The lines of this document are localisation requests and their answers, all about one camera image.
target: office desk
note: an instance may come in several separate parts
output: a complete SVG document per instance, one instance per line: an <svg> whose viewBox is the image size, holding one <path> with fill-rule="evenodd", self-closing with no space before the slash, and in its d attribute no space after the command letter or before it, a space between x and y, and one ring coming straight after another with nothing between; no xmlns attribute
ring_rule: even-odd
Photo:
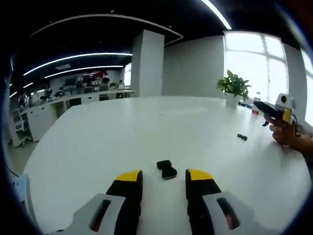
<svg viewBox="0 0 313 235"><path fill-rule="evenodd" d="M282 231L307 197L311 180L303 156L277 144L263 123L250 109L200 97L74 106L47 131L24 170L38 224L44 233L64 229L116 176L141 169L137 234L191 235L185 170L195 168L253 208L261 225ZM166 159L178 171L169 181L157 169Z"/></svg>
<svg viewBox="0 0 313 235"><path fill-rule="evenodd" d="M103 92L92 92L87 94L67 95L60 98L54 98L39 106L25 109L27 113L29 129L34 141L40 141L47 130L55 123L55 121L67 110L66 102L70 99L80 98L82 104L98 102L99 96L107 94L111 99L115 99L115 94L125 93L132 94L132 90L109 90Z"/></svg>

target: white chair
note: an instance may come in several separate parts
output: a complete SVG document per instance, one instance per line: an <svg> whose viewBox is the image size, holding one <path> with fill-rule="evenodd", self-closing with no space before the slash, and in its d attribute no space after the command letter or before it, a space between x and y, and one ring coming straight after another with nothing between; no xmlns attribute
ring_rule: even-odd
<svg viewBox="0 0 313 235"><path fill-rule="evenodd" d="M16 109L12 113L11 122L14 125L14 131L17 134L19 143L17 146L24 147L25 140L33 140L30 136L27 135L26 131L28 130L28 121L23 119L19 109Z"/></svg>

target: ceiling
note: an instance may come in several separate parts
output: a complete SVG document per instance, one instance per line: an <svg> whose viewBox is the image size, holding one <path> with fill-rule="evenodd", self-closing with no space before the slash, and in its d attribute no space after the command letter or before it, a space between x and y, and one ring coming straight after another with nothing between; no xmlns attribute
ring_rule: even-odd
<svg viewBox="0 0 313 235"><path fill-rule="evenodd" d="M287 44L298 46L275 10L273 1L211 2L225 16L232 29L268 33L281 37ZM28 10L24 11L24 15L17 16L22 20L4 25L7 35L10 35L6 38L9 41L5 52L11 55L15 50L18 52L13 57L11 90L20 90L29 82L40 84L45 76L59 72L56 66L67 63L71 66L70 70L89 66L124 66L131 61L131 57L94 56L51 64L23 76L30 69L67 56L94 52L131 53L133 40L143 29L165 35L166 47L196 38L221 35L226 30L201 0L114 0L90 2L89 6L85 3L82 7L70 6L70 9L57 4L45 7L49 10L40 11L38 6L27 5ZM71 17L71 20L57 23Z"/></svg>

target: ceiling light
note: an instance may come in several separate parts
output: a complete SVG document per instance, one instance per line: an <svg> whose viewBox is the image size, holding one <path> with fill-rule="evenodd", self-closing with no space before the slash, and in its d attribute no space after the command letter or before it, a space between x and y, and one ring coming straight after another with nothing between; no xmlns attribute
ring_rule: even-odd
<svg viewBox="0 0 313 235"><path fill-rule="evenodd" d="M55 76L55 75L59 75L59 74L66 73L66 72L78 71L78 70L88 70L88 69L98 69L98 68L122 68L122 67L123 67L122 65L86 67L86 68L80 68L80 69L74 69L74 70L67 70L67 71L63 71L63 72L58 72L58 73L46 76L45 78L52 77L52 76Z"/></svg>
<svg viewBox="0 0 313 235"><path fill-rule="evenodd" d="M11 94L11 95L9 96L9 98L11 98L12 96L14 96L16 93L17 93L17 92L14 92L13 94Z"/></svg>
<svg viewBox="0 0 313 235"><path fill-rule="evenodd" d="M227 22L227 20L224 18L224 16L221 14L221 12L214 6L209 0L201 0L205 5L207 5L211 11L220 19L220 21L224 24L224 26L227 29L231 29L231 26Z"/></svg>
<svg viewBox="0 0 313 235"><path fill-rule="evenodd" d="M48 62L48 63L45 63L43 65L40 65L26 73L24 73L24 76L25 75L28 75L30 72L33 72L43 66L46 66L46 65L50 65L52 63L56 63L56 62L59 62L59 61L62 61L62 60L68 60L68 59L73 59L73 58L78 58L78 57L84 57L84 56L95 56L95 55L124 55L124 56L132 56L133 54L128 54L128 53L90 53L90 54L81 54L81 55L73 55L73 56L69 56L69 57L65 57L65 58L62 58L62 59L58 59L58 60L54 60L54 61L51 61L51 62Z"/></svg>
<svg viewBox="0 0 313 235"><path fill-rule="evenodd" d="M30 85L34 84L33 82L27 84L26 86L23 86L23 88L29 87Z"/></svg>

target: white pillar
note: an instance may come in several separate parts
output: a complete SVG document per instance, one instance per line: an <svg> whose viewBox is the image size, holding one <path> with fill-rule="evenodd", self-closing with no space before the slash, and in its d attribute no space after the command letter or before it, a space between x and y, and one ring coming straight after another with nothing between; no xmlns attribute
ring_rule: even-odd
<svg viewBox="0 0 313 235"><path fill-rule="evenodd" d="M161 96L164 35L143 30L134 40L131 89L135 96Z"/></svg>

